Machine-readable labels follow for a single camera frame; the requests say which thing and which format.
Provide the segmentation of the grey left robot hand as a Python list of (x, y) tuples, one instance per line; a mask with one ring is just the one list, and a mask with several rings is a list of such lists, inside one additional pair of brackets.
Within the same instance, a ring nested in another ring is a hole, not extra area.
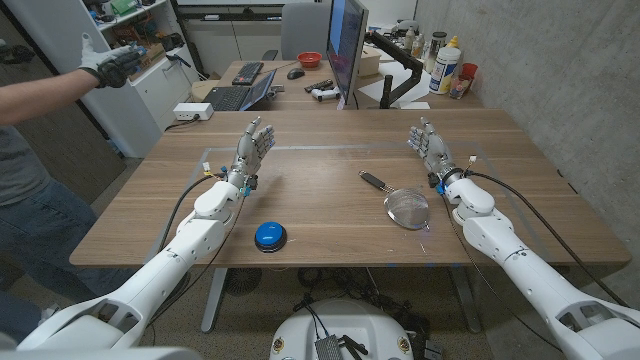
[(261, 161), (275, 144), (272, 125), (257, 131), (261, 121), (262, 118), (257, 116), (248, 124), (239, 138), (236, 155), (227, 179), (237, 188), (243, 188), (247, 180), (257, 174)]

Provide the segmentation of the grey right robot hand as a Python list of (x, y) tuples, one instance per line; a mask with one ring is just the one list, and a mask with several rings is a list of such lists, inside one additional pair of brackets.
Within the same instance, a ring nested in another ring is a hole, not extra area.
[(452, 153), (434, 125), (424, 116), (421, 126), (412, 126), (409, 131), (408, 145), (418, 154), (428, 172), (429, 186), (440, 185), (446, 188), (460, 180), (463, 170), (453, 161)]

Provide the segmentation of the person's gloved hand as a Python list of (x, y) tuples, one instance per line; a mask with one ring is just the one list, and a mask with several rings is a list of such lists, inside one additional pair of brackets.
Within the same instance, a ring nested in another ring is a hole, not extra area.
[(143, 48), (122, 46), (106, 52), (96, 52), (93, 39), (88, 33), (82, 34), (80, 70), (98, 81), (97, 88), (121, 88), (130, 75), (140, 70)]

